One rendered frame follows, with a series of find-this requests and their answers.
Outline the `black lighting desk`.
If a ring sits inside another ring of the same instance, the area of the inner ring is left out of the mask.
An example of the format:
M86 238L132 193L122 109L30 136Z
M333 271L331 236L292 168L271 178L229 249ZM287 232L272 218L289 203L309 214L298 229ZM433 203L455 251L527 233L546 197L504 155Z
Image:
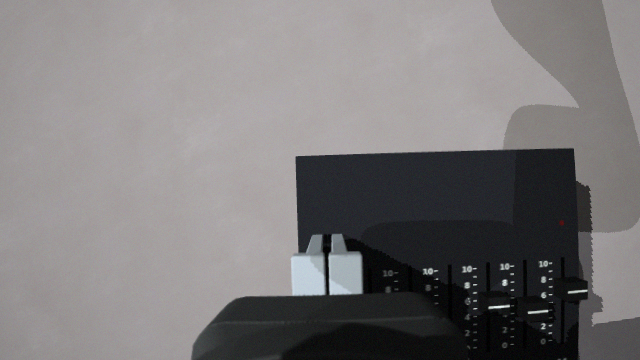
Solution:
M363 294L424 294L469 360L578 360L574 148L295 159L299 253L342 234Z

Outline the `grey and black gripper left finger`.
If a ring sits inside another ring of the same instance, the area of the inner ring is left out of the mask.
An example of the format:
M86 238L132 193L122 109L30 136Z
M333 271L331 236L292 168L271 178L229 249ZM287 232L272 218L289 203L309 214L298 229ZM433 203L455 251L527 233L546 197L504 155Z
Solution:
M327 234L312 235L306 253L293 254L291 269L293 296L329 294Z

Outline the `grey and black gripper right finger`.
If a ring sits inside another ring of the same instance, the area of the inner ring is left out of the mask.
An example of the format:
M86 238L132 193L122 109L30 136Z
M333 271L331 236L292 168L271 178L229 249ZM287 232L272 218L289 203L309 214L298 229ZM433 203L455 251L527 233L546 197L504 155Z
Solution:
M363 256L347 251L342 234L327 235L327 257L329 294L363 294Z

